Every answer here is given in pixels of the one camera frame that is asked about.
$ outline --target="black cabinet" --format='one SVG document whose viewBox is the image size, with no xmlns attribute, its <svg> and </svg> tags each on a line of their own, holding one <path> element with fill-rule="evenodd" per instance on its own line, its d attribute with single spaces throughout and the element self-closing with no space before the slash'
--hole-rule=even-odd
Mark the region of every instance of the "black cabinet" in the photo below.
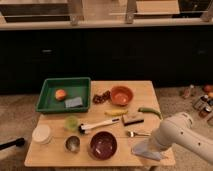
<svg viewBox="0 0 213 171">
<path fill-rule="evenodd" d="M 212 26 L 0 31 L 0 93 L 50 77 L 212 83 Z"/>
</svg>

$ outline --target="yellow object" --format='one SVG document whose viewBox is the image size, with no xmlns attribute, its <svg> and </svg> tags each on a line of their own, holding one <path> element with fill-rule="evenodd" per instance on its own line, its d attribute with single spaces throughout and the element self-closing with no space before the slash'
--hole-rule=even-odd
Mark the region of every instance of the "yellow object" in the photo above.
<svg viewBox="0 0 213 171">
<path fill-rule="evenodd" d="M 125 115 L 128 113 L 128 110 L 126 109 L 112 109 L 112 110 L 106 110 L 105 114 L 110 116 L 120 116 Z"/>
</svg>

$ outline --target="utensil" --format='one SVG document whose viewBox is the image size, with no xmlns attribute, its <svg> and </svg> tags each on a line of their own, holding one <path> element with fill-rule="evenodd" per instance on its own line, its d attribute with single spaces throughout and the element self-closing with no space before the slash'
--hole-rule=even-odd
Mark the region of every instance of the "utensil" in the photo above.
<svg viewBox="0 0 213 171">
<path fill-rule="evenodd" d="M 91 154 L 100 160 L 112 157 L 117 150 L 117 141 L 113 134 L 101 131 L 95 134 L 90 142 Z"/>
<path fill-rule="evenodd" d="M 115 86 L 110 91 L 110 98 L 113 104 L 126 106 L 133 99 L 133 92 L 125 86 Z"/>
<path fill-rule="evenodd" d="M 145 132 L 126 131 L 126 135 L 128 137 L 135 137 L 135 136 L 144 136 L 144 137 L 147 137 L 147 136 L 150 136 L 151 134 L 150 133 L 145 133 Z"/>
<path fill-rule="evenodd" d="M 119 122 L 119 118 L 113 118 L 113 119 L 108 119 L 102 122 L 94 123 L 94 124 L 81 124 L 78 128 L 79 132 L 82 134 L 88 134 L 91 132 L 93 128 L 100 127 L 100 126 L 105 126 L 105 125 L 111 125 L 114 123 Z"/>
</svg>

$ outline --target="wooden table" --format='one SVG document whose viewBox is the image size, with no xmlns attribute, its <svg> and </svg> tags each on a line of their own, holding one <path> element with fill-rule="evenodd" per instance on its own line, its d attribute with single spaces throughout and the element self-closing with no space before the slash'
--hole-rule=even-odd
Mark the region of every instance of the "wooden table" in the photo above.
<svg viewBox="0 0 213 171">
<path fill-rule="evenodd" d="M 125 85 L 132 89 L 134 93 L 133 101 L 126 106 L 129 113 L 137 112 L 141 106 L 159 109 L 155 91 L 151 81 L 92 81 L 91 83 L 91 99 L 94 94 L 102 94 L 106 90 L 110 90 L 115 85 Z M 110 102 L 95 105 L 91 102 L 88 113 L 75 113 L 79 123 L 94 123 L 110 118 L 106 116 L 106 109 L 116 109 L 117 106 Z M 125 130 L 144 130 L 151 132 L 159 126 L 160 120 L 156 115 L 143 114 L 144 123 L 134 124 L 124 127 L 122 122 L 96 128 L 89 135 L 81 135 L 78 132 L 72 133 L 64 128 L 65 118 L 69 114 L 59 115 L 41 115 L 38 124 L 48 124 L 53 133 L 53 139 L 49 144 L 39 145 L 31 142 L 28 154 L 26 156 L 25 165 L 29 167 L 126 167 L 126 166 L 160 166 L 174 165 L 175 159 L 171 149 L 164 152 L 167 159 L 160 162 L 138 157 L 131 154 L 131 147 L 143 138 L 128 138 Z M 88 153 L 88 146 L 92 136 L 99 131 L 109 131 L 117 139 L 118 148 L 114 156 L 108 160 L 100 161 L 92 158 Z M 77 154 L 73 154 L 65 149 L 65 140 L 71 136 L 80 137 L 81 146 Z"/>
</svg>

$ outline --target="small jar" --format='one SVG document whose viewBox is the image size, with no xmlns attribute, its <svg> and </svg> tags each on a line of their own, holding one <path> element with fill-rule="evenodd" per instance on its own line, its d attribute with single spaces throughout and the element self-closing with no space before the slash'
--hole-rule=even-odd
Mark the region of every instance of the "small jar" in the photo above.
<svg viewBox="0 0 213 171">
<path fill-rule="evenodd" d="M 205 118 L 209 113 L 212 112 L 212 108 L 210 106 L 206 106 L 199 112 L 199 116 L 201 118 Z"/>
<path fill-rule="evenodd" d="M 209 99 L 208 95 L 204 95 L 202 97 L 200 97 L 194 104 L 193 107 L 198 110 L 201 111 L 202 109 L 204 109 L 208 104 L 207 101 Z"/>
<path fill-rule="evenodd" d="M 208 101 L 209 106 L 213 106 L 213 99 Z"/>
</svg>

